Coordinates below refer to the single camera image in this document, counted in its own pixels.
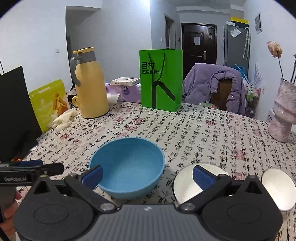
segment dried pink flower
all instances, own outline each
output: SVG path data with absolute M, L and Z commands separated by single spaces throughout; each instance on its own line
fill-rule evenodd
M 281 49 L 281 46 L 277 42 L 269 41 L 267 43 L 267 47 L 274 58 L 281 58 L 283 51 Z

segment tablecloth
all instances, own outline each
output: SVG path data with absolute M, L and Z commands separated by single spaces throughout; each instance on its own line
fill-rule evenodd
M 280 168 L 296 181 L 296 134 L 280 143 L 268 134 L 268 123 L 222 110 L 182 104 L 177 112 L 143 108 L 136 103 L 118 103 L 105 116 L 83 119 L 76 116 L 71 126 L 53 129 L 39 139 L 37 149 L 26 160 L 62 162 L 65 172 L 88 169 L 92 154 L 103 144 L 120 137 L 136 136 L 154 141 L 163 150 L 165 169 L 157 187 L 143 198 L 119 201 L 96 188 L 95 192 L 117 205 L 174 203 L 172 184 L 185 166 L 207 162 L 227 171 L 235 179 L 252 174 L 261 178 L 264 170 Z M 296 240 L 296 209 L 283 213 L 277 240 Z

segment blue gripper pad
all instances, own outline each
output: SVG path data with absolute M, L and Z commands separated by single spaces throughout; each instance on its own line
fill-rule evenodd
M 88 170 L 81 179 L 81 183 L 94 190 L 103 179 L 103 168 L 98 165 Z
M 215 175 L 202 168 L 201 166 L 195 166 L 192 171 L 194 182 L 200 186 L 202 190 L 206 190 L 215 183 Z
M 43 165 L 42 160 L 21 161 L 19 167 L 35 167 Z

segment finger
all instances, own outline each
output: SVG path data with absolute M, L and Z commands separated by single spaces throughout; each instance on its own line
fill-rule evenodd
M 22 199 L 22 195 L 19 192 L 15 193 L 15 200 L 20 200 Z
M 13 217 L 17 208 L 18 208 L 17 201 L 14 200 L 11 206 L 4 211 L 5 218 Z
M 4 232 L 13 229 L 13 218 L 6 219 L 4 223 L 0 224 L 0 227 Z
M 15 229 L 14 229 L 14 228 L 12 228 L 11 230 L 5 231 L 5 234 L 6 234 L 8 237 L 14 235 L 14 233 L 15 233 Z

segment blue bowl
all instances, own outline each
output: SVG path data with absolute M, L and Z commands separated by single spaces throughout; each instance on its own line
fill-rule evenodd
M 104 172 L 98 186 L 114 198 L 133 200 L 148 194 L 157 185 L 165 156 L 153 142 L 127 137 L 99 148 L 92 156 L 89 168 L 97 164 Z

